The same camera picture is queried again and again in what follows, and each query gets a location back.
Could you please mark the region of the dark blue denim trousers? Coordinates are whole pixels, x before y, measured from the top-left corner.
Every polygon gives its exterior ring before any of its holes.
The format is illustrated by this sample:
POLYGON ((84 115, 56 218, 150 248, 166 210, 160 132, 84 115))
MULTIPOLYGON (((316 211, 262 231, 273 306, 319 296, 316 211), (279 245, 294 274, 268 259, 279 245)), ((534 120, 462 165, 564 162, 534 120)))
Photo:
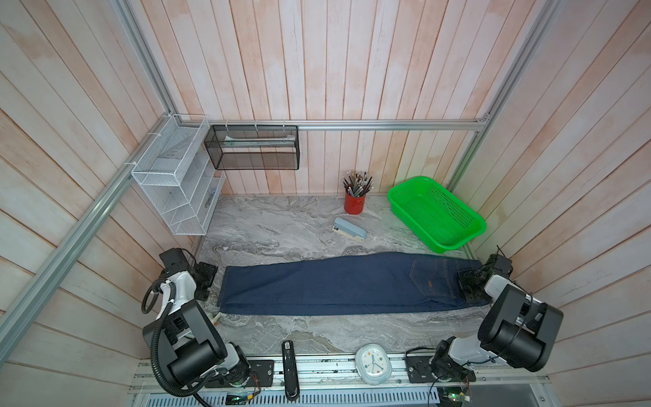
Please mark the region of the dark blue denim trousers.
POLYGON ((229 266, 218 305, 234 315, 374 315, 469 307, 459 273, 478 260, 385 252, 262 266, 229 266))

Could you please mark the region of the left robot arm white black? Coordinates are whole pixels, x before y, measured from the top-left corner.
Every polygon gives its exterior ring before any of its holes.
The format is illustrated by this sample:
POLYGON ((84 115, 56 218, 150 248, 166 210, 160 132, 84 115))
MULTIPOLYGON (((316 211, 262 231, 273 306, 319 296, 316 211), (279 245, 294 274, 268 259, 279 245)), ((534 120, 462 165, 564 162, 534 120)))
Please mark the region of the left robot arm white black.
POLYGON ((195 276, 188 264, 162 271, 142 299, 141 312, 147 315, 163 297, 160 312, 142 335, 159 386, 172 396, 193 397, 206 406, 200 390, 209 383, 243 387, 251 379, 251 367, 241 349, 225 343, 205 314, 195 276))

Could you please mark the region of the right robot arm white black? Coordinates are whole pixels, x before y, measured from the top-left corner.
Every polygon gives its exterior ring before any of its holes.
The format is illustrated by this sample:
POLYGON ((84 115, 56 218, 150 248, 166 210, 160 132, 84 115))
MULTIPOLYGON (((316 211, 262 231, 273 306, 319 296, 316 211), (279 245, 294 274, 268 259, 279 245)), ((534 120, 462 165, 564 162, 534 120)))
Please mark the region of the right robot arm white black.
POLYGON ((491 308, 475 337, 451 337, 429 360, 439 382, 472 381, 478 366, 500 365, 537 372, 551 356, 564 314, 486 268, 459 274, 466 302, 489 301, 491 308))

